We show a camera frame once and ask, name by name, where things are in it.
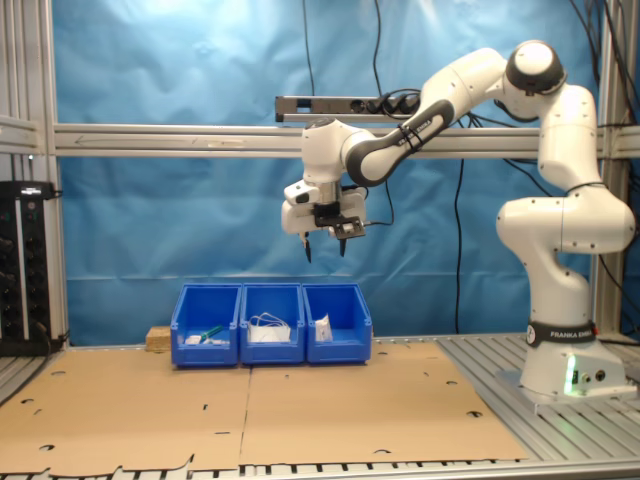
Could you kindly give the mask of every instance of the green marker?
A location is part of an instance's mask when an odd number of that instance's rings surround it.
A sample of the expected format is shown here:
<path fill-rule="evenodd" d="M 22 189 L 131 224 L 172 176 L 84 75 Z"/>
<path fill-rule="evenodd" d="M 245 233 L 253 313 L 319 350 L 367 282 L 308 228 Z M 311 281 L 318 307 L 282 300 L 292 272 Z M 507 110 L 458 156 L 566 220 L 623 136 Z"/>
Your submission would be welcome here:
<path fill-rule="evenodd" d="M 223 330 L 222 325 L 213 327 L 211 330 L 204 332 L 202 335 L 200 335 L 200 341 L 204 342 L 207 338 L 213 337 L 216 333 L 221 332 L 222 330 Z"/>

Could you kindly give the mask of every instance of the metal rail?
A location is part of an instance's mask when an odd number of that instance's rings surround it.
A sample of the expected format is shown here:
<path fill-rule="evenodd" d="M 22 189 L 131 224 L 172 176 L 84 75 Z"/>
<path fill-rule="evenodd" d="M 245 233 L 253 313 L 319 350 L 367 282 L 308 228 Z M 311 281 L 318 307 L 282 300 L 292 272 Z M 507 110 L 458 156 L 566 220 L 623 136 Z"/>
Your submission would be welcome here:
<path fill-rule="evenodd" d="M 390 128 L 372 128 L 375 135 Z M 299 127 L 56 124 L 55 148 L 64 157 L 299 158 Z M 537 128 L 450 128 L 414 158 L 536 158 Z M 602 153 L 602 135 L 598 151 Z"/>
<path fill-rule="evenodd" d="M 36 154 L 39 143 L 34 123 L 0 115 L 1 153 Z"/>
<path fill-rule="evenodd" d="M 535 415 L 496 379 L 502 370 L 522 368 L 526 353 L 518 334 L 380 338 L 380 343 L 435 341 L 471 381 L 480 397 L 502 420 L 529 454 L 523 461 L 413 462 L 373 464 L 240 466 L 230 471 L 189 472 L 186 464 L 170 471 L 116 471 L 104 480 L 209 480 L 221 477 L 280 478 L 631 478 L 640 477 L 640 405 L 614 399 L 597 404 L 550 407 Z M 96 347 L 120 349 L 123 347 Z M 124 348 L 144 348 L 130 346 Z M 611 346 L 628 369 L 640 367 L 640 350 Z M 0 398 L 6 379 L 17 378 L 37 362 L 0 360 Z M 49 480 L 46 474 L 28 479 Z"/>

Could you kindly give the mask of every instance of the black electrical panel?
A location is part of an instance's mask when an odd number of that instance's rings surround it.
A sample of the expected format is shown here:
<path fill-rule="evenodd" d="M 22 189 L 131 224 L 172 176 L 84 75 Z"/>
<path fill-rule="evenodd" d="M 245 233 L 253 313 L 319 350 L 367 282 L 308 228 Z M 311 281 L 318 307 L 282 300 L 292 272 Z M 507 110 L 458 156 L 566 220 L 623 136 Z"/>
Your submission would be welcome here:
<path fill-rule="evenodd" d="M 63 343 L 51 338 L 44 206 L 53 196 L 49 183 L 0 182 L 0 356 Z"/>
<path fill-rule="evenodd" d="M 0 332 L 3 340 L 24 340 L 18 222 L 14 199 L 0 199 Z"/>

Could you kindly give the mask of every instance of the wooden block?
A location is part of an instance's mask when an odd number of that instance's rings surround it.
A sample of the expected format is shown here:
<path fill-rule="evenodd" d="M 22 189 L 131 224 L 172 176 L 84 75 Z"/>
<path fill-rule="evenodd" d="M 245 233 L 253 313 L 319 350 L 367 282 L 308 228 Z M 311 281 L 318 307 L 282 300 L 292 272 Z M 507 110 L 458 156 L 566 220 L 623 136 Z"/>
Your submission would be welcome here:
<path fill-rule="evenodd" d="M 171 330 L 169 327 L 151 327 L 147 333 L 147 352 L 168 352 L 171 350 Z"/>

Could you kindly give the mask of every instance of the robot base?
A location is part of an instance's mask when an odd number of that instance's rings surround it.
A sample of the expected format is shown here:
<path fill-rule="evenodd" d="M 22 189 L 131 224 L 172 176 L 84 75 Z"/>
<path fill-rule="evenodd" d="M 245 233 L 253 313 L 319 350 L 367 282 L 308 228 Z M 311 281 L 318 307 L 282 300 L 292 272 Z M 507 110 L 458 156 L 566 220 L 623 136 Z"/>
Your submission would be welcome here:
<path fill-rule="evenodd" d="M 599 341 L 529 347 L 524 369 L 502 371 L 498 381 L 535 413 L 545 405 L 638 398 L 622 360 Z"/>

